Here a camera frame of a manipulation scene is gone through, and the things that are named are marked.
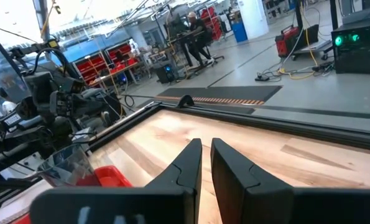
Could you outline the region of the blue bin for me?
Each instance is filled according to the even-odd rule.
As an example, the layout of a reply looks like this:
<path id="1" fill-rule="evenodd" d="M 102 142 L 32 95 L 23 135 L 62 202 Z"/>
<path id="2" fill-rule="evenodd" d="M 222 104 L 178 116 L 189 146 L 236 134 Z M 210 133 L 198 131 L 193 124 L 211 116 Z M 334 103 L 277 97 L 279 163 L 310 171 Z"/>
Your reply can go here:
<path id="1" fill-rule="evenodd" d="M 236 42 L 244 42 L 247 40 L 247 34 L 242 21 L 233 21 L 231 23 L 231 28 L 235 36 Z"/>

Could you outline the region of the black desk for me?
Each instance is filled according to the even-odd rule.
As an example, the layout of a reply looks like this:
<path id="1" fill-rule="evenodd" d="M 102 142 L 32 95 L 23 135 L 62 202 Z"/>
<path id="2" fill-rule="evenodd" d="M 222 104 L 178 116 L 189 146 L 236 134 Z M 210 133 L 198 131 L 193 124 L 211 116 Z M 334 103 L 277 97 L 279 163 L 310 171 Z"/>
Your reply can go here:
<path id="1" fill-rule="evenodd" d="M 181 51 L 183 52 L 185 56 L 184 68 L 186 69 L 186 72 L 188 72 L 188 74 L 186 75 L 186 79 L 191 79 L 191 77 L 193 76 L 198 76 L 199 73 L 206 67 L 196 47 L 195 36 L 196 34 L 180 34 L 178 37 L 169 36 L 167 38 L 169 45 L 173 47 L 175 44 L 178 44 L 180 46 Z M 196 56 L 198 57 L 197 65 L 193 63 L 190 57 L 191 55 L 188 51 L 188 47 L 191 47 L 194 50 Z"/>

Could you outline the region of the black computer with green lights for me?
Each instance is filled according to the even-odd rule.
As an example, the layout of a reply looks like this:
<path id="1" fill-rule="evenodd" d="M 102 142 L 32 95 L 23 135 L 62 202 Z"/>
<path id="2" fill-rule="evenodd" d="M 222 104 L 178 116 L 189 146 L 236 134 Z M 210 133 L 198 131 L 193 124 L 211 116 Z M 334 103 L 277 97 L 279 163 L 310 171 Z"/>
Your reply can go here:
<path id="1" fill-rule="evenodd" d="M 331 38 L 337 73 L 370 74 L 370 19 L 342 25 Z"/>

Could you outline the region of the black table frame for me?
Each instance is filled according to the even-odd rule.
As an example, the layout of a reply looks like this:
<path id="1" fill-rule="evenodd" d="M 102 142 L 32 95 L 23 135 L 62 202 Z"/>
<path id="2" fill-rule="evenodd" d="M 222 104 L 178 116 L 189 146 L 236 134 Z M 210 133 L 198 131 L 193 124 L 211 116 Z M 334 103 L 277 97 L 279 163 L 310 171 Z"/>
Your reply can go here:
<path id="1" fill-rule="evenodd" d="M 147 106 L 139 109 L 130 117 L 122 120 L 105 129 L 104 133 L 90 139 L 90 151 L 94 152 L 112 141 L 114 138 L 122 135 L 134 126 L 149 118 L 153 114 L 168 110 L 178 113 L 201 116 L 204 118 L 216 119 L 234 124 L 241 124 L 252 128 L 266 129 L 285 134 L 291 134 L 304 138 L 316 139 L 345 146 L 357 147 L 370 150 L 370 132 L 358 131 L 356 129 L 336 128 L 333 126 L 325 126 L 320 124 L 311 124 L 298 121 L 288 121 L 276 118 L 264 118 L 251 114 L 233 113 L 229 111 L 214 110 L 209 108 L 201 108 L 197 106 L 178 107 L 175 104 L 152 102 Z"/>

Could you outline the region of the person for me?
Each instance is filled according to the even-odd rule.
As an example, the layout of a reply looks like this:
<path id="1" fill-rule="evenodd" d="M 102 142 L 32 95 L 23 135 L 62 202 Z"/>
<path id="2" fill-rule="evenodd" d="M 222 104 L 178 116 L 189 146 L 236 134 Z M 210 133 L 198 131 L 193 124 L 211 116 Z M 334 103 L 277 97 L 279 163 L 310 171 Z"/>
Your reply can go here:
<path id="1" fill-rule="evenodd" d="M 207 59 L 206 64 L 213 63 L 215 61 L 205 50 L 204 47 L 210 42 L 211 35 L 208 31 L 205 23 L 197 18 L 194 12 L 189 12 L 187 18 L 190 22 L 190 33 L 195 38 L 195 43 L 188 47 L 189 53 L 197 60 L 201 60 L 201 55 Z"/>
<path id="2" fill-rule="evenodd" d="M 2 87 L 0 87 L 0 97 L 4 99 L 4 102 L 2 103 L 2 112 L 4 114 L 9 114 L 10 112 L 15 110 L 17 104 L 11 101 L 7 92 Z"/>

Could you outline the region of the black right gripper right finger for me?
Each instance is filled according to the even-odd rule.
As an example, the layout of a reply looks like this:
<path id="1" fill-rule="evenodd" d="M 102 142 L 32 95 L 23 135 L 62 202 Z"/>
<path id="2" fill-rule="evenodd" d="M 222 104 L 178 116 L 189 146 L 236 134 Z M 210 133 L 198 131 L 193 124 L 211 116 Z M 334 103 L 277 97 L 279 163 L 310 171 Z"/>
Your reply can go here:
<path id="1" fill-rule="evenodd" d="M 223 224 L 370 224 L 370 189 L 293 187 L 220 138 L 210 157 Z"/>

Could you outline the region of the red cart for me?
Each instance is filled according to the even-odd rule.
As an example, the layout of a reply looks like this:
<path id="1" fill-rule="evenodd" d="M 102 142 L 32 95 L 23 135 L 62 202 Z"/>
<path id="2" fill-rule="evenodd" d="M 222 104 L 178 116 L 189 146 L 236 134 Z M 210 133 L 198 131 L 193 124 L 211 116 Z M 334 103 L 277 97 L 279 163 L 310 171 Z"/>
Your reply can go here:
<path id="1" fill-rule="evenodd" d="M 293 47 L 296 45 L 299 36 L 299 28 L 290 25 L 281 30 L 280 34 L 275 37 L 275 45 L 280 58 L 286 58 Z"/>

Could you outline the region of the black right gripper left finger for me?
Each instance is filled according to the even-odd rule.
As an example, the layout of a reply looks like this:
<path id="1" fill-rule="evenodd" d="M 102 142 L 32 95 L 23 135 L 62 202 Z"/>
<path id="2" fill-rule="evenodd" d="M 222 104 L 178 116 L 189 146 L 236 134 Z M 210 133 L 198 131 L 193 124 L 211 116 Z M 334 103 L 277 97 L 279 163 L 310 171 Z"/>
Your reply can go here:
<path id="1" fill-rule="evenodd" d="M 202 143 L 192 139 L 144 187 L 60 187 L 30 206 L 31 224 L 197 224 Z"/>

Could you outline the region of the shelf with red bins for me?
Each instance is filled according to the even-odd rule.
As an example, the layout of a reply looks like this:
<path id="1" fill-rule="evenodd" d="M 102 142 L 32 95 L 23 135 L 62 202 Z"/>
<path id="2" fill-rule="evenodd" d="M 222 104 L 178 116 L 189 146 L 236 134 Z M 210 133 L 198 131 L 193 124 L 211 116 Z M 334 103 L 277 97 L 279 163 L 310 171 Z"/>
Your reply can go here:
<path id="1" fill-rule="evenodd" d="M 199 10 L 200 19 L 211 30 L 213 40 L 220 40 L 222 36 L 220 17 L 213 6 L 205 6 Z"/>
<path id="2" fill-rule="evenodd" d="M 113 66 L 119 63 L 132 65 L 139 62 L 139 59 L 131 52 L 129 41 L 107 47 L 104 52 L 108 58 L 108 62 Z"/>
<path id="3" fill-rule="evenodd" d="M 101 52 L 87 55 L 73 63 L 74 68 L 89 87 L 105 87 L 101 78 L 109 75 L 108 63 Z"/>

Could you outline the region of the black floor mat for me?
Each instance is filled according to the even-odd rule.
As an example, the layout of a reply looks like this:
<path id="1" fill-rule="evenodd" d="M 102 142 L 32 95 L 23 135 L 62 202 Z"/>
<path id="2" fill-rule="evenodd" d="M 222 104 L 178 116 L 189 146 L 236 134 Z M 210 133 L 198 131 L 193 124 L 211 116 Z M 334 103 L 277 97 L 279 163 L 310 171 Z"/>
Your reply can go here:
<path id="1" fill-rule="evenodd" d="M 169 88 L 155 96 L 159 100 L 178 101 L 190 95 L 196 102 L 263 105 L 282 86 L 218 86 L 209 88 Z"/>

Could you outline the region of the red plastic tray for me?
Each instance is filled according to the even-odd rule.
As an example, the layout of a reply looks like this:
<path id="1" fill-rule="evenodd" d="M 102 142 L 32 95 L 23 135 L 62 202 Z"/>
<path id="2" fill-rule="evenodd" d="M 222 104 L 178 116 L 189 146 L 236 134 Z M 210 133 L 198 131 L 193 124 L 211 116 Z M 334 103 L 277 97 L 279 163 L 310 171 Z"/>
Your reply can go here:
<path id="1" fill-rule="evenodd" d="M 103 166 L 95 169 L 97 176 L 102 187 L 132 187 L 122 173 L 115 166 Z M 29 209 L 20 211 L 12 221 L 7 224 L 31 224 Z"/>

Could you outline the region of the black frame bracket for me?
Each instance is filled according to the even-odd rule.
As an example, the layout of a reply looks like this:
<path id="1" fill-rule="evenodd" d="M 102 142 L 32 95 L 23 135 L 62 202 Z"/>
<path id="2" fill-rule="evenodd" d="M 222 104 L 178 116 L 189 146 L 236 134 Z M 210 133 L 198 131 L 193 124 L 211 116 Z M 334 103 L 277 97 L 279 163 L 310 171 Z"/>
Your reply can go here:
<path id="1" fill-rule="evenodd" d="M 184 108 L 186 106 L 194 106 L 194 105 L 195 105 L 194 100 L 190 95 L 183 95 L 179 99 L 176 105 L 176 108 Z"/>

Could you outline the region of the faceted clear cup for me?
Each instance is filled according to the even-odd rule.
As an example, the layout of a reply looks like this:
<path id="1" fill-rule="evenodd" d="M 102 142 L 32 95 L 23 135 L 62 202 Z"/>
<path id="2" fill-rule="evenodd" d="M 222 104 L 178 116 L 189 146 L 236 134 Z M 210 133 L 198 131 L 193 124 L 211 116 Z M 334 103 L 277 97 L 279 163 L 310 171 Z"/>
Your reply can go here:
<path id="1" fill-rule="evenodd" d="M 44 160 L 36 171 L 53 187 L 100 186 L 85 151 L 81 144 L 62 148 Z"/>

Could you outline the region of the white column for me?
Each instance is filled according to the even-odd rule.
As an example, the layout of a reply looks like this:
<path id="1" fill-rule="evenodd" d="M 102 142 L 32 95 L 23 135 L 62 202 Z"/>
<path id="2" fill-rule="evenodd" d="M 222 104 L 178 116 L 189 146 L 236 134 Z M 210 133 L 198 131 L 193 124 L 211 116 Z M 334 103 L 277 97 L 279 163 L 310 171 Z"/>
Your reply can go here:
<path id="1" fill-rule="evenodd" d="M 269 31 L 262 0 L 237 0 L 244 28 L 249 40 Z"/>

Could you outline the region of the black computer tower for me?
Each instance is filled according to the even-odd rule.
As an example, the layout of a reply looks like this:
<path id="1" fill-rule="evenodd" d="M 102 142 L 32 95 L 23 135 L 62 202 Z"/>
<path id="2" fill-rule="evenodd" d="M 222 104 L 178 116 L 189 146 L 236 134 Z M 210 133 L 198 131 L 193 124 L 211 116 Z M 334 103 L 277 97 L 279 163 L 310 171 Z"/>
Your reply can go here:
<path id="1" fill-rule="evenodd" d="M 154 71 L 161 84 L 172 83 L 176 80 L 171 64 L 166 63 L 154 67 Z"/>

